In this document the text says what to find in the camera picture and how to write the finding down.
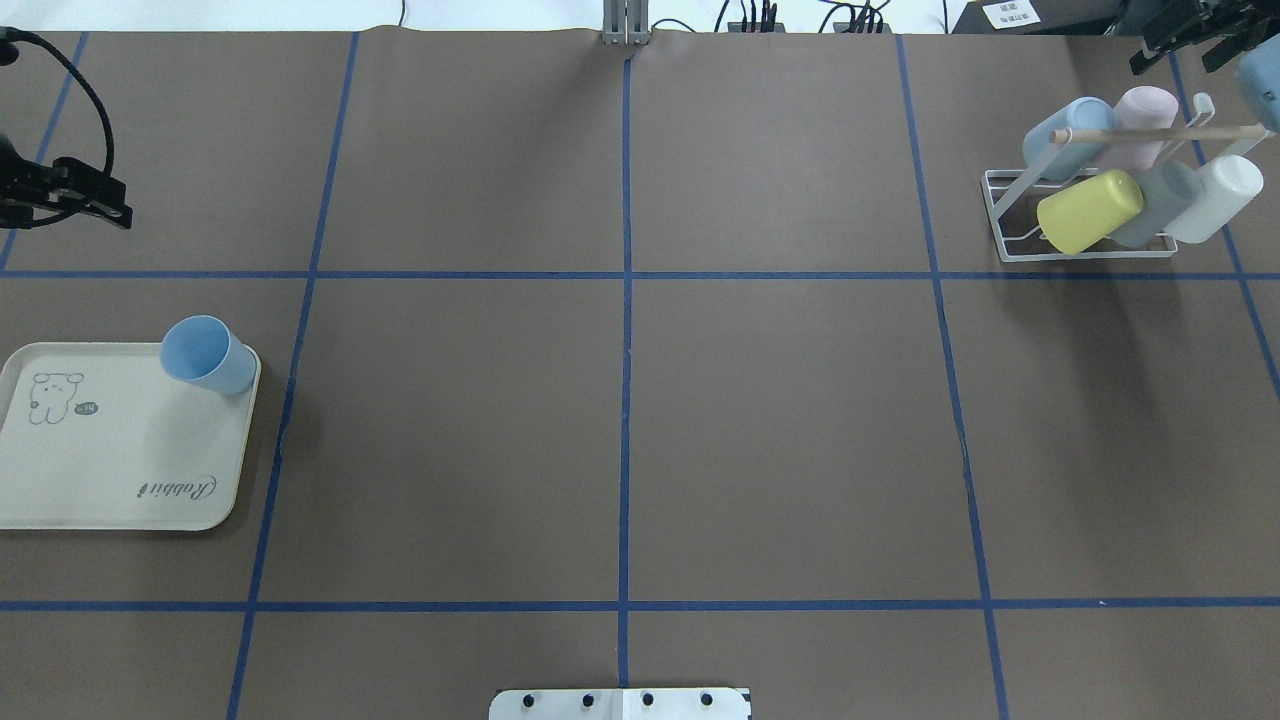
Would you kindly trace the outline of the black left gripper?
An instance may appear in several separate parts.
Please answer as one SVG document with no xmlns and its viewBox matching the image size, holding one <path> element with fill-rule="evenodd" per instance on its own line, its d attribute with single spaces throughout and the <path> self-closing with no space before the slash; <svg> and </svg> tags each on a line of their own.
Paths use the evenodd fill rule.
<svg viewBox="0 0 1280 720">
<path fill-rule="evenodd" d="M 74 158 L 50 167 L 29 161 L 1 136 L 1 228 L 35 229 L 81 213 L 128 231 L 133 209 L 125 200 L 125 183 L 91 177 L 91 167 Z"/>
</svg>

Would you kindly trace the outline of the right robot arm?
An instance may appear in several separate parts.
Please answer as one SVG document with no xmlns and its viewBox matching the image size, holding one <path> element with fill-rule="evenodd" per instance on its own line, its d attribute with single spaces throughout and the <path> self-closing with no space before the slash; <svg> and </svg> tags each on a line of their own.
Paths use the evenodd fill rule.
<svg viewBox="0 0 1280 720">
<path fill-rule="evenodd" d="M 1279 133 L 1279 36 L 1245 53 L 1235 69 L 1239 94 L 1252 117 Z"/>
</svg>

